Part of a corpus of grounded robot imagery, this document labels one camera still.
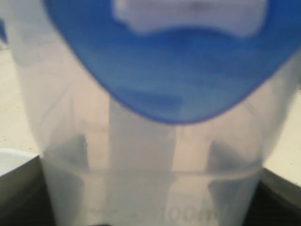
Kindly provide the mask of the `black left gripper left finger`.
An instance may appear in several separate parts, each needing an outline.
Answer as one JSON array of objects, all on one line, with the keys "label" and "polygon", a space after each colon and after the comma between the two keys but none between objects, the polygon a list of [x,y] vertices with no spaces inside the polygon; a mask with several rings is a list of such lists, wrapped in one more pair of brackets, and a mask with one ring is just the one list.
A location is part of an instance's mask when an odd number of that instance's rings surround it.
[{"label": "black left gripper left finger", "polygon": [[55,226],[55,218],[38,156],[0,176],[2,226]]}]

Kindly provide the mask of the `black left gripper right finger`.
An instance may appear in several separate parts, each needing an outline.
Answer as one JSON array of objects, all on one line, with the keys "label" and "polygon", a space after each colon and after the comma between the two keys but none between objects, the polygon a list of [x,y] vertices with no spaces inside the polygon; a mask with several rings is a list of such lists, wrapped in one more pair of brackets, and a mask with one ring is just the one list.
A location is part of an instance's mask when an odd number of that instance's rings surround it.
[{"label": "black left gripper right finger", "polygon": [[265,169],[244,220],[245,226],[299,226],[301,188]]}]

